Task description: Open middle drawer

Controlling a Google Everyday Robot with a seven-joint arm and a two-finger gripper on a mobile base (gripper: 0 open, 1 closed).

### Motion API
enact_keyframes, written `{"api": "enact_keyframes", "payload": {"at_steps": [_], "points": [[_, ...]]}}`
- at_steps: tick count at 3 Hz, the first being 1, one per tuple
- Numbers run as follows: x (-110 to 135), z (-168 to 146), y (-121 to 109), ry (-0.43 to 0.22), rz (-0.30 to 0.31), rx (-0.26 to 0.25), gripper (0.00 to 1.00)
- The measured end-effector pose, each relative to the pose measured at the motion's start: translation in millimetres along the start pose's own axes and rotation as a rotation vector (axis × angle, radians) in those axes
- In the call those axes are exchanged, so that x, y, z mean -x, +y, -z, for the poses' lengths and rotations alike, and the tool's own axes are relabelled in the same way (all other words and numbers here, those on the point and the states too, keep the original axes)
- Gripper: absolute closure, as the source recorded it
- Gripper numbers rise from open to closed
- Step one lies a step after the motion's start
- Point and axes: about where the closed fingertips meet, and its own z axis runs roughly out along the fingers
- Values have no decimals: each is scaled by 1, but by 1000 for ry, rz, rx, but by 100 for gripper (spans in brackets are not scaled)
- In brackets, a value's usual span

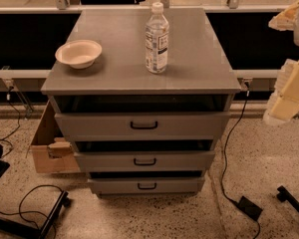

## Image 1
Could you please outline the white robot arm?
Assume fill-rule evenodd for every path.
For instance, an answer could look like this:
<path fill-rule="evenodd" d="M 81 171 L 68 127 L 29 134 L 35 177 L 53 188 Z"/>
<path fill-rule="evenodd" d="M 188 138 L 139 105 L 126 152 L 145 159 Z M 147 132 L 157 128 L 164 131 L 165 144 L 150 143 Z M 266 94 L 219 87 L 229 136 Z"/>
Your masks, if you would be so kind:
<path fill-rule="evenodd" d="M 299 47 L 299 0 L 274 16 L 268 26 L 278 31 L 292 31 L 293 41 Z M 299 60 L 287 59 L 278 72 L 263 120 L 268 125 L 280 125 L 299 113 Z"/>

